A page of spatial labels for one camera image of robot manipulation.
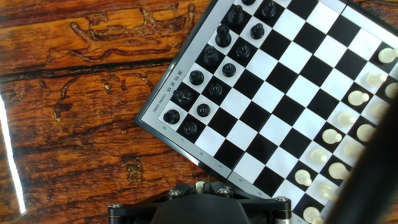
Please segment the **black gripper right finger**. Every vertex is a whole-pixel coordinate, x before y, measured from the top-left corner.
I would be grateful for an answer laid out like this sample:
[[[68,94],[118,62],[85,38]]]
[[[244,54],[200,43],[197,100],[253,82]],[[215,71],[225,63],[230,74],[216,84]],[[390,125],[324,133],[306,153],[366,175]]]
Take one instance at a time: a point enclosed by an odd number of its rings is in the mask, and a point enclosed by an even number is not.
[[[229,200],[224,204],[212,202],[216,209],[220,209],[216,214],[226,215],[236,221],[243,218],[244,223],[291,223],[292,207],[291,200],[286,197],[260,198],[246,193],[236,187],[225,185],[220,182],[209,182],[204,185],[204,193],[221,197]]]

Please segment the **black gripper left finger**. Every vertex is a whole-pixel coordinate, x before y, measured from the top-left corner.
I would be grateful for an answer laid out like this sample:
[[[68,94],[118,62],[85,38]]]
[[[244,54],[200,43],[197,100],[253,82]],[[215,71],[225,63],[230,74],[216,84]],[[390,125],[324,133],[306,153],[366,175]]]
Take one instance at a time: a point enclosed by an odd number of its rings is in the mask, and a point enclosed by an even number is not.
[[[163,191],[137,203],[111,203],[108,205],[108,224],[150,224],[156,210],[164,202],[194,192],[193,184],[177,184],[174,189]]]

